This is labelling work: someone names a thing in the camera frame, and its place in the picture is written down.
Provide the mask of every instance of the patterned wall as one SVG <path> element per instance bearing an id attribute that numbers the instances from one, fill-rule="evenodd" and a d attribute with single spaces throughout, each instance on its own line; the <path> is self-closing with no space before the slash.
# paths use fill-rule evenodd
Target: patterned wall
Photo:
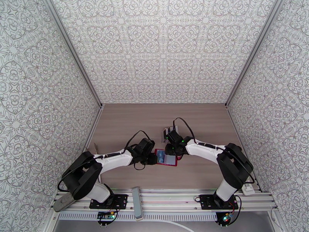
<path id="1" fill-rule="evenodd" d="M 225 102 L 274 0 L 53 0 L 103 103 Z"/>
<path id="2" fill-rule="evenodd" d="M 0 231 L 41 231 L 98 105 L 41 0 L 0 12 Z"/>
<path id="3" fill-rule="evenodd" d="M 309 231 L 309 0 L 286 0 L 229 106 L 289 231 Z"/>

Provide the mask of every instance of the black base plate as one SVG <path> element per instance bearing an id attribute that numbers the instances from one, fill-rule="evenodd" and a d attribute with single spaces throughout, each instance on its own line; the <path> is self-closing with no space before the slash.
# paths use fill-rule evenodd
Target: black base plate
<path id="1" fill-rule="evenodd" d="M 103 203 L 97 200 L 91 200 L 90 209 L 125 209 L 127 206 L 127 194 L 114 194 L 110 195 Z"/>
<path id="2" fill-rule="evenodd" d="M 224 202 L 221 207 L 218 207 L 214 201 L 214 195 L 213 194 L 201 194 L 199 195 L 200 198 L 200 205 L 202 207 L 202 210 L 233 210 L 238 209 L 238 204 L 236 201 L 235 196 L 233 195 L 228 201 Z"/>

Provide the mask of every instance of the mounting plate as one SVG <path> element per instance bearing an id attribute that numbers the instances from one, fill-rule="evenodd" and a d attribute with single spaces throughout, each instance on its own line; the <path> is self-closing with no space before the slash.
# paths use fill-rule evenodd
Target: mounting plate
<path id="1" fill-rule="evenodd" d="M 97 200 L 91 200 L 90 209 L 125 209 L 127 206 L 127 194 L 114 194 L 110 195 L 103 203 Z"/>
<path id="2" fill-rule="evenodd" d="M 213 194 L 200 194 L 199 195 L 200 198 L 200 205 L 202 207 L 202 210 L 233 210 L 234 209 L 238 209 L 238 204 L 236 201 L 235 196 L 232 196 L 228 201 L 226 201 L 222 207 L 218 207 L 214 201 L 214 195 Z"/>

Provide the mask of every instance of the patterned wallpaper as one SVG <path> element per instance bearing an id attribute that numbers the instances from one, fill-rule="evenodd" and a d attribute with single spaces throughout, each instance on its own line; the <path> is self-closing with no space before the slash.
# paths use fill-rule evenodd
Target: patterned wallpaper
<path id="1" fill-rule="evenodd" d="M 309 0 L 286 0 L 229 105 L 289 231 L 309 231 Z"/>
<path id="2" fill-rule="evenodd" d="M 98 105 L 41 0 L 0 12 L 0 231 L 41 231 Z"/>
<path id="3" fill-rule="evenodd" d="M 225 102 L 274 0 L 53 0 L 103 103 Z"/>

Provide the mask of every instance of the white cable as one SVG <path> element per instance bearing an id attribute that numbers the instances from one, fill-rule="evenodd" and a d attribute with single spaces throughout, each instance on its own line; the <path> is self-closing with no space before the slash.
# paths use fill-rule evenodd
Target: white cable
<path id="1" fill-rule="evenodd" d="M 178 224 L 176 222 L 171 222 L 169 220 L 156 220 L 156 221 L 153 221 L 153 220 L 141 220 L 141 222 L 165 222 L 165 223 L 169 223 L 169 224 L 172 224 L 172 225 L 177 225 L 177 226 L 179 226 L 179 227 L 181 227 L 181 228 L 183 228 L 183 229 L 185 229 L 187 231 L 194 232 L 193 230 L 191 230 L 190 228 L 188 228 L 188 227 L 186 227 L 186 226 L 184 226 L 182 224 Z"/>

